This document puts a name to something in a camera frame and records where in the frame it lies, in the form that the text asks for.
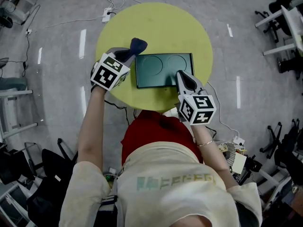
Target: dark green tray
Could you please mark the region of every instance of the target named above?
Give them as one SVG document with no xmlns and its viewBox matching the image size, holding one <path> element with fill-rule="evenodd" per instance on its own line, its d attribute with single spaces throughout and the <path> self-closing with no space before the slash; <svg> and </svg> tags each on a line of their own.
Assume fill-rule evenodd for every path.
<svg viewBox="0 0 303 227">
<path fill-rule="evenodd" d="M 194 75 L 192 53 L 138 55 L 135 67 L 137 88 L 175 86 L 178 70 Z"/>
</svg>

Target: yellow round table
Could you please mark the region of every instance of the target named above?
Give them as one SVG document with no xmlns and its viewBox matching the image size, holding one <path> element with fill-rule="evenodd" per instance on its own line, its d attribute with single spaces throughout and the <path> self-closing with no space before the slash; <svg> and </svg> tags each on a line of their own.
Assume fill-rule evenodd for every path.
<svg viewBox="0 0 303 227">
<path fill-rule="evenodd" d="M 203 85 L 212 71 L 213 51 L 202 25 L 186 11 L 165 3 L 142 3 L 113 16 L 102 30 L 96 61 L 112 47 L 130 47 L 133 38 L 148 44 L 142 54 L 192 53 L 195 77 Z M 110 92 L 137 109 L 165 112 L 178 102 L 176 87 L 137 89 L 134 63 L 125 81 Z"/>
</svg>

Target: gray floor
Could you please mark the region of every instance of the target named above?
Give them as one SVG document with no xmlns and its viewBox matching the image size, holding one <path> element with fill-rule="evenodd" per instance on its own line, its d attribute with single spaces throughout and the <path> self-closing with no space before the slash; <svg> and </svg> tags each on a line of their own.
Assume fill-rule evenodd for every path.
<svg viewBox="0 0 303 227">
<path fill-rule="evenodd" d="M 283 124 L 282 133 L 285 134 L 291 127 L 291 119 L 303 120 L 302 81 L 296 81 L 291 72 L 279 74 L 276 57 L 262 55 L 264 50 L 275 45 L 271 35 L 263 34 L 263 28 L 256 29 L 254 26 L 260 21 L 254 10 L 268 10 L 268 4 L 274 0 L 139 1 L 178 6 L 203 25 L 213 46 L 214 64 L 209 81 L 222 104 L 222 121 L 240 132 L 250 156 L 256 154 L 265 169 L 272 168 L 273 161 L 267 161 L 266 155 L 259 153 L 259 148 L 269 143 L 267 126 L 275 127 L 280 121 Z M 45 27 L 64 21 L 98 17 L 109 3 L 106 0 L 38 0 L 37 4 L 41 8 L 30 26 L 34 32 L 29 36 L 29 67 L 26 71 L 28 88 L 34 94 L 19 99 L 16 111 L 22 124 L 37 121 L 39 126 L 10 137 L 8 142 L 13 148 L 21 148 L 24 141 L 33 141 L 42 148 L 59 152 L 56 142 L 61 137 L 71 149 L 68 153 L 73 155 L 83 120 L 83 108 L 89 99 L 89 72 L 95 60 L 95 45 L 104 24 L 97 19 Z M 136 2 L 128 0 L 122 9 L 134 4 Z M 23 26 L 14 25 L 12 29 L 0 31 L 0 58 L 25 59 L 25 29 L 30 21 L 31 18 Z M 227 24 L 232 29 L 233 37 L 229 36 Z M 79 59 L 80 32 L 83 29 L 87 30 L 85 56 Z M 37 64 L 41 47 L 41 64 Z M 19 77 L 21 72 L 21 64 L 9 63 L 3 69 L 3 77 Z M 240 80 L 240 108 L 237 108 L 237 78 Z M 214 95 L 209 85 L 205 87 L 209 94 Z M 110 94 L 107 97 L 123 105 Z M 129 108 L 128 112 L 128 118 L 132 121 L 132 109 Z M 105 169 L 109 166 L 119 168 L 120 141 L 127 129 L 124 111 L 106 105 L 104 124 Z M 232 140 L 235 135 L 219 123 L 219 112 L 210 127 L 218 131 L 220 140 Z"/>
</svg>

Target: floor marking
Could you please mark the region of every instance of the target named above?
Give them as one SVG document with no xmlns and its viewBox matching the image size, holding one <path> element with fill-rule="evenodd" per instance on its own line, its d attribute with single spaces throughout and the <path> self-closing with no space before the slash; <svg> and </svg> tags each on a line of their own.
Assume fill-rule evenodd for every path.
<svg viewBox="0 0 303 227">
<path fill-rule="evenodd" d="M 229 24 L 227 24 L 227 29 L 228 29 L 229 36 L 233 37 L 232 36 L 232 28 L 229 27 Z"/>
<path fill-rule="evenodd" d="M 237 108 L 241 108 L 241 93 L 240 93 L 240 77 L 239 76 L 237 76 L 236 86 L 237 86 Z"/>
<path fill-rule="evenodd" d="M 39 49 L 38 65 L 41 63 L 41 54 L 42 54 L 42 47 Z"/>
<path fill-rule="evenodd" d="M 79 45 L 79 58 L 80 59 L 82 59 L 84 57 L 85 39 L 86 39 L 86 29 L 83 29 L 83 30 L 81 30 L 81 35 L 80 35 L 80 45 Z"/>
<path fill-rule="evenodd" d="M 82 87 L 80 88 L 80 97 L 81 97 L 82 113 L 83 113 L 83 118 L 84 118 L 85 113 L 86 113 L 86 109 L 87 109 L 84 86 L 82 86 Z"/>
</svg>

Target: black and white marker cube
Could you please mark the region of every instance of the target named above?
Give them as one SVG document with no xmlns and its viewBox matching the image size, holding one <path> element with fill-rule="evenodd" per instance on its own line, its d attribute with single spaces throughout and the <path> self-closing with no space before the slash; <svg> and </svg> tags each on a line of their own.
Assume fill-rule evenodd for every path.
<svg viewBox="0 0 303 227">
<path fill-rule="evenodd" d="M 124 81 L 129 71 L 127 66 L 104 53 L 90 80 L 110 91 Z"/>
<path fill-rule="evenodd" d="M 179 95 L 179 112 L 190 125 L 209 124 L 216 112 L 211 95 Z"/>
</svg>

